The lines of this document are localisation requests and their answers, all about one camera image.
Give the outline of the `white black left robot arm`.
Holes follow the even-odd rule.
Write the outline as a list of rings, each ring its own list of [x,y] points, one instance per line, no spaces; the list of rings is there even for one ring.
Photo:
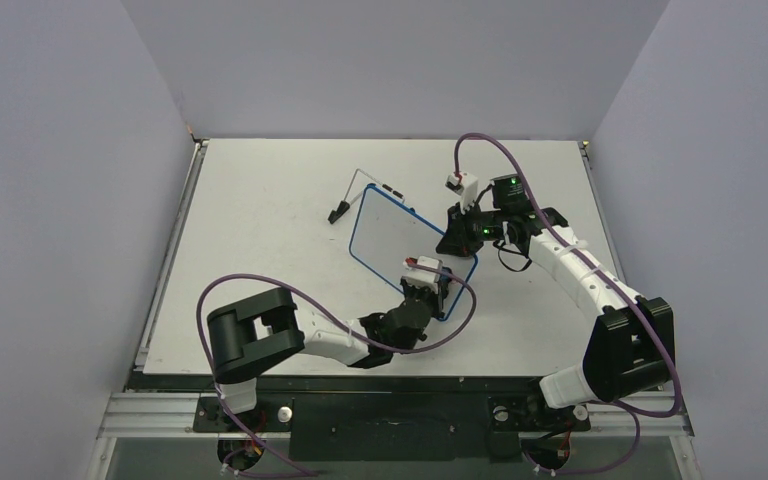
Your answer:
[[[427,339],[430,322],[444,316],[449,272],[405,274],[399,305],[341,325],[300,309],[292,290],[283,286],[214,310],[207,316],[207,332],[220,418],[235,430],[251,427],[258,416],[257,379],[297,354],[372,369],[391,362],[396,353],[413,351]]]

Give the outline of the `blue framed whiteboard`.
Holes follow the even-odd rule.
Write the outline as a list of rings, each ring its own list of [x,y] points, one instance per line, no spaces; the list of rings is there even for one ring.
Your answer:
[[[443,237],[443,230],[418,213],[372,188],[365,191],[356,207],[348,255],[393,299],[403,298],[400,280],[405,271],[403,262],[408,257],[437,258],[459,278],[467,282],[472,280],[478,258],[436,253],[435,247]]]

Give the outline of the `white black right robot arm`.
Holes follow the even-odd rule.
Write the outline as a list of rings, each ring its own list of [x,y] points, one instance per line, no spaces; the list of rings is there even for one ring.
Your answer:
[[[491,180],[488,211],[479,205],[484,193],[475,176],[452,173],[445,185],[460,199],[447,211],[437,253],[470,257],[486,243],[511,243],[593,323],[583,358],[543,377],[540,390],[525,398],[532,424],[548,427],[564,407],[610,403],[672,380],[673,314],[663,299],[645,298],[605,269],[557,210],[534,207],[519,176]]]

